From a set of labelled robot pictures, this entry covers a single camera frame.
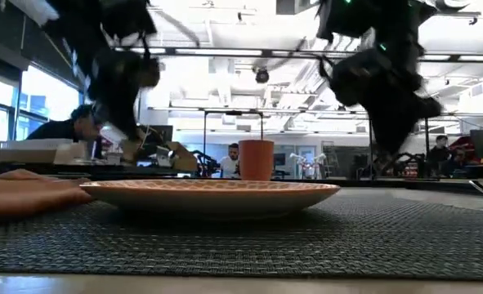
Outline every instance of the security camera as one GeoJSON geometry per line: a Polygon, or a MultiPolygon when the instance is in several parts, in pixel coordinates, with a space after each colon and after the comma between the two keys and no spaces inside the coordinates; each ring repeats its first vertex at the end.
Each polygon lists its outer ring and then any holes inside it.
{"type": "Polygon", "coordinates": [[[270,78],[270,75],[268,74],[268,71],[265,68],[261,68],[261,69],[256,70],[256,82],[257,83],[266,83],[266,82],[268,82],[269,78],[270,78]]]}

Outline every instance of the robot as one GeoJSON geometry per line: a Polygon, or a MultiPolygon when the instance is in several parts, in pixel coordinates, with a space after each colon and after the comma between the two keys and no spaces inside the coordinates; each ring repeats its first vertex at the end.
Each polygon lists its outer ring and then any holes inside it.
{"type": "MultiPolygon", "coordinates": [[[[51,38],[63,39],[74,72],[94,101],[94,117],[138,141],[134,101],[141,88],[155,87],[159,81],[159,62],[150,56],[146,44],[146,38],[157,33],[147,11],[148,0],[9,1],[51,38]],[[143,56],[116,51],[105,37],[123,40],[134,33],[145,48],[143,56]]],[[[437,101],[414,94],[422,83],[417,64],[424,53],[418,44],[418,27],[435,12],[432,9],[416,0],[320,1],[318,38],[332,41],[333,33],[359,38],[374,30],[370,48],[336,64],[327,60],[332,74],[322,65],[320,73],[341,103],[364,106],[375,140],[391,154],[400,149],[419,119],[441,113],[437,101]]]]}

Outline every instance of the ceramic plate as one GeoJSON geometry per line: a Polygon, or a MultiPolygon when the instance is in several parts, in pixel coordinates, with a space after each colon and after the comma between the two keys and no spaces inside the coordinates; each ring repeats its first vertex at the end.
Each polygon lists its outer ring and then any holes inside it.
{"type": "Polygon", "coordinates": [[[336,185],[246,180],[110,180],[81,187],[128,209],[220,219],[265,218],[297,212],[339,191],[336,185]]]}

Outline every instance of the woven placemat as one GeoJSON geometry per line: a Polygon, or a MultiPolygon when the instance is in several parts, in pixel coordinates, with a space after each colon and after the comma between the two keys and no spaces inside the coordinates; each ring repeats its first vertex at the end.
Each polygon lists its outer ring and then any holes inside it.
{"type": "Polygon", "coordinates": [[[0,272],[483,280],[483,212],[344,192],[228,224],[95,202],[0,226],[0,272]]]}

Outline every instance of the cup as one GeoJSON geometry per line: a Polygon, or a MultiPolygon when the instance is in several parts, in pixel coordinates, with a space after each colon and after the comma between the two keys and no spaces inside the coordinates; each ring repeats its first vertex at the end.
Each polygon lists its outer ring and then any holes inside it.
{"type": "Polygon", "coordinates": [[[239,142],[241,180],[271,180],[274,171],[274,142],[242,140],[239,142]]]}

